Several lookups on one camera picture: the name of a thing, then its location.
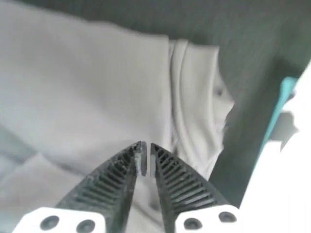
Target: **gray fabric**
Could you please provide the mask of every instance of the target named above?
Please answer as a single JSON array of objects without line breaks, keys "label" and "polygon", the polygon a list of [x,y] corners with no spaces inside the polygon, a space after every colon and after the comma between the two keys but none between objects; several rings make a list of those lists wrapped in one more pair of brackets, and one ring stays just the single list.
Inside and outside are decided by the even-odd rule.
[{"label": "gray fabric", "polygon": [[[233,105],[217,47],[4,1],[0,31],[0,125],[33,151],[0,182],[1,231],[138,140],[177,148],[209,178]],[[138,180],[129,232],[161,228],[152,182]]]}]

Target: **white surface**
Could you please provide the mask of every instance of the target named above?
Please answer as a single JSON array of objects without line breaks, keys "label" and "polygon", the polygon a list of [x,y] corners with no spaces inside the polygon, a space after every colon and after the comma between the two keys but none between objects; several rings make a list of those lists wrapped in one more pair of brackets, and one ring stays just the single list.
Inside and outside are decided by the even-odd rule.
[{"label": "white surface", "polygon": [[[219,219],[221,212],[230,212],[236,218],[236,222],[223,223]],[[202,223],[202,228],[197,230],[187,230],[184,227],[184,222],[188,218],[196,218]],[[211,208],[193,210],[181,213],[175,221],[175,233],[237,233],[240,230],[240,215],[239,210],[231,205],[221,205]]]},{"label": "white surface", "polygon": [[283,112],[291,112],[299,132],[280,152],[281,142],[265,145],[240,210],[252,232],[311,232],[311,64]]},{"label": "white surface", "polygon": [[[58,216],[59,222],[55,228],[44,231],[40,228],[40,224],[49,216]],[[84,220],[93,220],[95,222],[92,233],[106,232],[105,219],[101,214],[42,207],[26,214],[13,233],[77,233],[78,224]]]}]

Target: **dark gray surface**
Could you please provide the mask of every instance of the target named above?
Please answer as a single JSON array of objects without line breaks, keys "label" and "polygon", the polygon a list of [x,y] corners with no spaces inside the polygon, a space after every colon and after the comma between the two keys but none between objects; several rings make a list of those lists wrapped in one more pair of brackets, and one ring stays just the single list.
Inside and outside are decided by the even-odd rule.
[{"label": "dark gray surface", "polygon": [[24,0],[105,20],[146,33],[163,33],[220,46],[220,69],[236,104],[225,149],[211,182],[234,205],[242,200],[281,80],[311,58],[309,0]]}]

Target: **gray cloth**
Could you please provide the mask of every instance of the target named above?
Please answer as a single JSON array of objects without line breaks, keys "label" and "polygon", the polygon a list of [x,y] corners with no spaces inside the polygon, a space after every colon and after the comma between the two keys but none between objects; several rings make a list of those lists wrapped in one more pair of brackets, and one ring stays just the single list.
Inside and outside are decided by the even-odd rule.
[{"label": "gray cloth", "polygon": [[[5,1],[0,31],[0,231],[139,140],[209,178],[233,106],[217,47]],[[153,182],[138,180],[128,232],[161,230]]]}]

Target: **teal object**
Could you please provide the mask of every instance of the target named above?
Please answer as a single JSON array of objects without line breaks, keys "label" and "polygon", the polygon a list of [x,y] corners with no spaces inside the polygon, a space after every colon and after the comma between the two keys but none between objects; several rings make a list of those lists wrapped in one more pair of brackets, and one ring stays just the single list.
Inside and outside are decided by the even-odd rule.
[{"label": "teal object", "polygon": [[288,97],[292,93],[293,88],[295,87],[296,82],[297,82],[297,79],[292,78],[292,77],[286,77],[281,82],[280,95],[278,97],[278,101],[276,103],[276,106],[274,108],[272,117],[270,119],[267,131],[266,131],[266,133],[264,135],[264,138],[263,138],[263,141],[262,141],[262,144],[261,144],[261,147],[260,147],[259,154],[261,154],[261,151],[262,151],[264,145],[269,140],[270,135],[272,133],[272,130],[273,130],[274,126],[276,125],[276,121],[278,119],[278,116],[280,115],[280,113],[282,111],[282,108],[283,108],[284,104],[286,103]]}]

